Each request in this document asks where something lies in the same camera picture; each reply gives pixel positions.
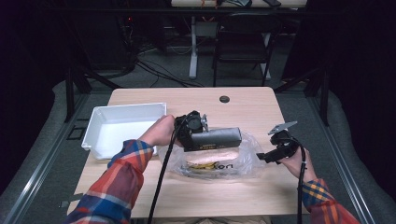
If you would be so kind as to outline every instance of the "white object on desk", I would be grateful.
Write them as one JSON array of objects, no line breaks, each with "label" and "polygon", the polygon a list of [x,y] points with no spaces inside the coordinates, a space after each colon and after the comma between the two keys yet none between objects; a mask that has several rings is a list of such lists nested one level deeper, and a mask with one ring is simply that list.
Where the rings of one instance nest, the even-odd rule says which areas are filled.
[{"label": "white object on desk", "polygon": [[121,151],[123,141],[137,139],[162,115],[166,115],[165,103],[97,106],[81,146],[97,160],[111,159]]}]

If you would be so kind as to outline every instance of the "black wire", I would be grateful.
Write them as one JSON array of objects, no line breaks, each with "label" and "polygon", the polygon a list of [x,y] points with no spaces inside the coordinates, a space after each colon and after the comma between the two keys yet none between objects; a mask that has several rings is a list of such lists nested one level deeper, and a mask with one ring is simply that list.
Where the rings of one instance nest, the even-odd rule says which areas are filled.
[{"label": "black wire", "polygon": [[153,87],[159,80],[160,80],[160,77],[157,77],[157,79],[149,87],[150,88]]},{"label": "black wire", "polygon": [[162,67],[163,70],[165,70],[166,72],[168,72],[170,74],[167,75],[165,73],[162,73],[160,71],[157,71],[155,68],[153,68],[152,66],[150,66],[149,64],[142,62],[140,60],[136,61],[136,65],[139,66],[140,68],[142,68],[143,70],[157,76],[157,77],[162,77],[171,81],[175,81],[176,83],[180,84],[182,87],[203,87],[204,85],[198,83],[198,82],[188,82],[188,81],[184,81],[181,79],[178,79],[177,77],[175,77],[174,75],[172,75],[172,73],[170,73],[169,71],[167,71],[166,69],[164,69]]},{"label": "black wire", "polygon": [[297,223],[303,223],[303,184],[304,184],[304,173],[306,166],[306,157],[305,157],[305,149],[303,145],[295,138],[279,138],[280,140],[290,140],[295,142],[298,147],[301,149],[301,167],[300,167],[300,175],[298,178],[298,186],[297,186]]},{"label": "black wire", "polygon": [[134,71],[134,65],[136,61],[135,55],[131,52],[130,55],[128,56],[128,64],[127,66],[119,71],[118,73],[115,74],[110,74],[110,75],[101,75],[102,77],[105,77],[107,79],[115,78],[115,77],[124,77],[128,74],[130,74],[132,71]]},{"label": "black wire", "polygon": [[155,193],[154,193],[154,198],[152,200],[152,204],[151,204],[151,208],[149,210],[149,215],[148,215],[148,224],[151,224],[152,222],[152,217],[154,215],[154,209],[155,209],[155,204],[157,203],[158,200],[158,196],[160,195],[160,190],[161,190],[161,185],[163,184],[163,176],[165,175],[165,170],[166,170],[166,166],[168,164],[169,158],[171,156],[171,152],[173,149],[173,144],[176,141],[178,132],[180,131],[180,127],[183,125],[183,123],[187,120],[187,118],[192,114],[192,112],[190,112],[180,123],[179,126],[177,126],[174,131],[172,132],[172,136],[171,136],[171,141],[169,143],[169,147],[168,150],[166,151],[165,157],[163,159],[163,167],[161,168],[160,171],[160,177],[158,178],[158,183],[157,183],[157,188],[155,189]]}]

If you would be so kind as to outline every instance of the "table top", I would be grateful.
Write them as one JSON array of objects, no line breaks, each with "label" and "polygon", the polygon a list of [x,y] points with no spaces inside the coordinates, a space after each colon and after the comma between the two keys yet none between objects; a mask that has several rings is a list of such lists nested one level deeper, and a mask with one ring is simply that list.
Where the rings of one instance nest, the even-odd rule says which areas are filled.
[{"label": "table top", "polygon": [[[305,7],[307,0],[278,0],[280,7]],[[172,7],[201,7],[202,0],[172,0]],[[215,7],[215,0],[205,0],[204,7]],[[234,4],[223,2],[220,7],[238,7]],[[252,0],[251,7],[270,7],[263,0]]]},{"label": "table top", "polygon": [[[223,95],[230,98],[229,103],[219,100]],[[119,89],[113,91],[108,105],[152,103],[166,103],[167,114],[175,117],[192,110],[206,114],[209,129],[239,127],[252,134],[264,152],[275,148],[268,132],[284,123],[275,94],[267,87]],[[75,193],[85,193],[107,163],[90,153]],[[149,216],[161,167],[156,156],[148,163],[132,217]],[[203,180],[166,172],[154,217],[296,214],[297,182],[285,166],[274,162],[265,164],[259,177],[250,179]],[[77,203],[70,204],[68,213]]]}]

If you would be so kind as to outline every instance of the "plaid sleeve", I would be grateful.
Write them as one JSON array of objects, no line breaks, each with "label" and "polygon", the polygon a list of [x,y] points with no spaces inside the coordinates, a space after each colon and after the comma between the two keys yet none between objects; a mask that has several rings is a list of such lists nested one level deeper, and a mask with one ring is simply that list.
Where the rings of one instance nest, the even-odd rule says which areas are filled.
[{"label": "plaid sleeve", "polygon": [[145,142],[125,141],[122,151],[113,157],[65,223],[130,223],[153,151]]},{"label": "plaid sleeve", "polygon": [[303,204],[308,212],[311,213],[311,223],[359,223],[359,221],[329,193],[326,182],[323,179],[315,179],[304,183]]}]

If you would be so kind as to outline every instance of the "person's right hand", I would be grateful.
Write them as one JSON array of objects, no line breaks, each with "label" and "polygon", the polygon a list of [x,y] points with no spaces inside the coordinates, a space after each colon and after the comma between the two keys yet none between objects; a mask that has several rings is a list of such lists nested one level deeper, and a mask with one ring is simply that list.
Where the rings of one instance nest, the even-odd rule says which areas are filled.
[{"label": "person's right hand", "polygon": [[[305,151],[306,166],[305,166],[303,181],[309,182],[311,180],[317,179],[317,175],[315,174],[314,166],[312,164],[309,151],[307,149],[304,149],[304,151]],[[279,160],[279,162],[283,163],[288,168],[288,170],[297,178],[299,178],[300,176],[302,161],[303,159],[300,148],[297,149],[296,153],[294,153],[292,157]]]},{"label": "person's right hand", "polygon": [[162,116],[145,133],[139,140],[146,142],[152,147],[169,145],[172,133],[175,129],[175,118],[172,115]]}]

